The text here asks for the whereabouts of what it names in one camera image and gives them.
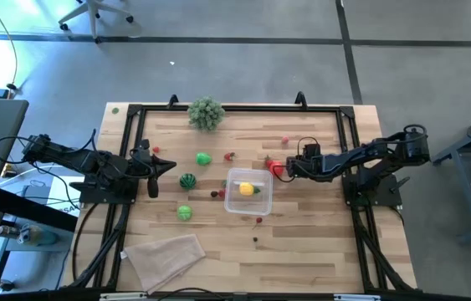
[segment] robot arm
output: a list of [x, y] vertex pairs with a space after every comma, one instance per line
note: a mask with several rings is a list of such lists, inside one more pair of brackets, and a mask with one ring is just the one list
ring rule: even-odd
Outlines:
[[103, 193], [107, 195], [106, 199], [135, 198], [132, 188], [136, 179], [148, 179], [148, 194], [157, 197], [157, 178], [176, 166], [176, 162], [150, 156], [148, 140], [143, 140], [139, 148], [131, 150], [131, 159], [109, 151], [97, 151], [94, 144], [93, 147], [94, 150], [73, 150], [51, 142], [48, 135], [31, 135], [23, 149], [23, 160], [55, 163], [77, 171], [85, 176], [85, 180], [83, 183], [71, 183], [73, 188], [81, 192]]
[[366, 169], [363, 186], [374, 186], [377, 182], [404, 166], [420, 166], [430, 160], [427, 134], [422, 125], [408, 125], [402, 132], [386, 138], [374, 139], [339, 155], [321, 155], [319, 144], [304, 146], [302, 155], [287, 157], [286, 170], [290, 177], [304, 177], [313, 181], [330, 182], [345, 170], [380, 159], [372, 168]]

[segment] desk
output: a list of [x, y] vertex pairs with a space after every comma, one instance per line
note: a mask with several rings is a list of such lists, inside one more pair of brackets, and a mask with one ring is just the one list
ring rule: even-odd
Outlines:
[[[107, 104], [98, 139], [100, 150], [118, 154], [128, 105]], [[381, 136], [375, 106], [354, 106], [354, 111], [361, 142]], [[136, 127], [135, 120], [130, 148]], [[290, 138], [288, 145], [280, 142], [285, 135]], [[158, 155], [176, 161], [177, 167], [160, 178], [157, 199], [147, 196], [146, 181], [141, 181], [136, 203], [131, 207], [125, 245], [196, 233], [207, 254], [161, 291], [184, 287], [254, 293], [363, 291], [351, 212], [343, 199], [340, 178], [332, 183], [297, 179], [287, 184], [274, 180], [272, 213], [255, 229], [255, 217], [228, 213], [223, 200], [210, 196], [212, 190], [220, 188], [230, 168], [264, 169], [266, 155], [284, 160], [296, 153], [298, 140], [308, 135], [320, 142], [323, 154], [340, 152], [336, 119], [330, 113], [227, 112], [218, 130], [208, 134], [193, 130], [185, 112], [147, 112], [143, 138], [149, 139], [152, 147], [159, 146]], [[350, 137], [347, 139], [350, 149], [352, 143]], [[212, 156], [210, 165], [195, 163], [199, 151]], [[233, 162], [223, 159], [230, 151], [237, 154]], [[196, 189], [184, 191], [179, 187], [178, 177], [186, 172], [196, 175]], [[177, 220], [176, 209], [183, 204], [193, 209], [188, 222]], [[375, 207], [374, 211], [383, 253], [403, 279], [415, 287], [401, 220], [389, 208]], [[100, 247], [106, 212], [107, 206], [99, 205], [85, 223], [78, 247], [78, 273]], [[103, 285], [110, 273], [112, 254], [107, 258]], [[367, 259], [371, 279], [376, 283], [374, 261], [372, 256]], [[71, 263], [64, 275], [63, 284], [67, 283], [71, 283]], [[120, 267], [117, 290], [141, 290], [127, 259]]]

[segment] plastic bowl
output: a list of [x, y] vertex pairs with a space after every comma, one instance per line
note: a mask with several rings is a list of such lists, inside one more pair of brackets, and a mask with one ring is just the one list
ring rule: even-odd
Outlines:
[[[272, 174], [269, 171], [232, 168], [228, 172], [226, 211], [250, 215], [269, 215], [272, 211]], [[243, 196], [239, 192], [242, 182], [248, 182], [257, 187], [260, 192], [252, 196]]]

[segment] wooden table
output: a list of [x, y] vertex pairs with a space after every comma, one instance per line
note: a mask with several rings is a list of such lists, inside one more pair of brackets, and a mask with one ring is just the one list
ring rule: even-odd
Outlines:
[[[107, 104], [98, 139], [100, 150], [118, 154], [127, 106], [128, 103]], [[114, 108], [120, 112], [113, 114]], [[380, 137], [376, 107], [357, 105], [354, 109], [360, 141]], [[177, 167], [160, 178], [157, 199], [147, 196], [146, 181], [141, 181], [136, 203], [131, 207], [125, 245], [196, 233], [207, 254], [161, 291], [184, 287], [254, 293], [363, 291], [351, 212], [344, 203], [340, 178], [332, 183], [297, 179], [287, 184], [274, 180], [272, 213], [255, 229], [255, 217], [228, 213], [223, 200], [210, 196], [212, 190], [221, 187], [230, 168], [264, 169], [266, 155], [283, 161], [296, 153], [296, 143], [303, 136], [314, 136], [323, 154], [340, 152], [333, 114], [227, 112], [218, 130], [208, 134], [192, 129], [185, 112], [148, 112], [145, 127], [143, 137], [150, 140], [152, 147], [159, 146], [159, 156], [176, 161]], [[130, 148], [136, 123], [132, 129]], [[290, 138], [288, 145], [281, 144], [285, 135]], [[199, 151], [212, 156], [210, 165], [195, 163]], [[233, 162], [223, 159], [230, 151], [237, 154]], [[179, 187], [178, 177], [186, 172], [196, 175], [196, 189], [184, 191]], [[192, 207], [190, 221], [178, 221], [176, 209], [180, 205]], [[78, 273], [100, 247], [107, 207], [99, 205], [85, 223], [77, 252]], [[383, 253], [403, 279], [415, 287], [399, 216], [389, 208], [375, 207], [375, 219]], [[112, 256], [108, 256], [104, 285]], [[373, 258], [367, 259], [371, 279], [376, 283]], [[66, 283], [71, 283], [70, 261], [64, 275], [63, 284]], [[142, 290], [128, 259], [122, 261], [117, 289]]]

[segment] towel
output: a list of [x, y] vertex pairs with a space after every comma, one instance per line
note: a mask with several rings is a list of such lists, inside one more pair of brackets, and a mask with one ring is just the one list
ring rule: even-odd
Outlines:
[[205, 257], [196, 234], [125, 247], [142, 288], [153, 293]]

